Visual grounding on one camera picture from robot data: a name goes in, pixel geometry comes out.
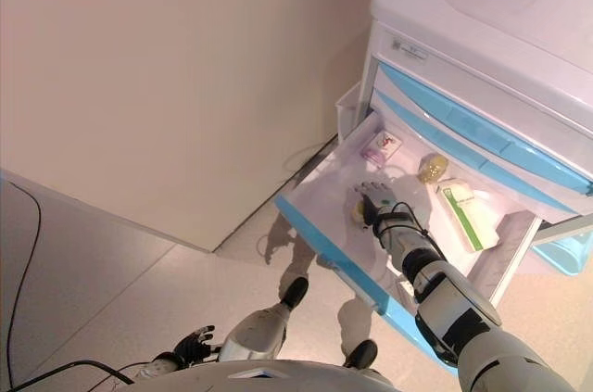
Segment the robot right hand black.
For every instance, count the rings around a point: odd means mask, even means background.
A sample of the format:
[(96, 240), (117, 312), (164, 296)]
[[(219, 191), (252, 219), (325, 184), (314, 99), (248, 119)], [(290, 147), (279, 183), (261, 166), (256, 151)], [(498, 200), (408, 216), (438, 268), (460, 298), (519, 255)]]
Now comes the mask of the robot right hand black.
[(397, 200), (392, 190), (379, 182), (363, 182), (353, 187), (358, 196), (357, 218), (365, 227), (374, 225), (380, 214), (390, 212)]

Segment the robot left hand black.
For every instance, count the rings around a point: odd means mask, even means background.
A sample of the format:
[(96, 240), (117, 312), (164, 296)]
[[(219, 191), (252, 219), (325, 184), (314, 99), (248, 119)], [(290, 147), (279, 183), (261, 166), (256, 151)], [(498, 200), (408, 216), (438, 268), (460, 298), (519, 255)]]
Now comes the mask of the robot left hand black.
[(220, 344), (210, 344), (215, 331), (214, 325), (207, 325), (198, 328), (191, 334), (184, 337), (174, 348), (173, 353), (177, 355), (186, 366), (202, 363), (221, 351)]

